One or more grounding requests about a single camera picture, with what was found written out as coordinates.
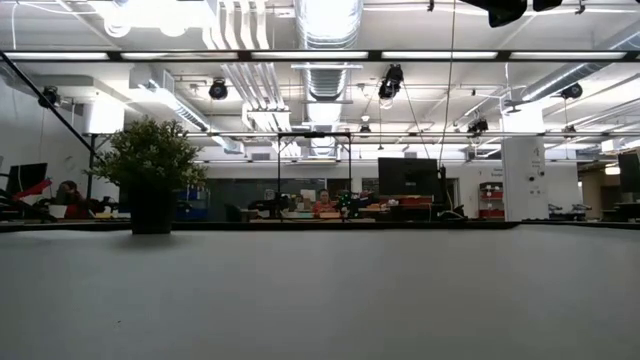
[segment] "silver air duct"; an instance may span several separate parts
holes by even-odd
[[[296,0],[296,25],[300,47],[305,50],[342,50],[352,48],[362,19],[363,0]],[[348,70],[305,70],[307,98],[331,102],[344,96]],[[335,124],[340,120],[342,105],[312,103],[307,106],[309,120],[317,125]],[[329,156],[327,139],[311,141],[316,155]]]
[[[639,50],[640,21],[636,21],[626,29],[600,43],[595,50]],[[513,101],[508,105],[520,105],[541,100],[556,94],[580,80],[606,68],[611,63],[567,64],[535,83],[525,87],[519,93],[515,91]],[[499,105],[498,99],[489,99],[477,108],[480,114],[486,114]]]

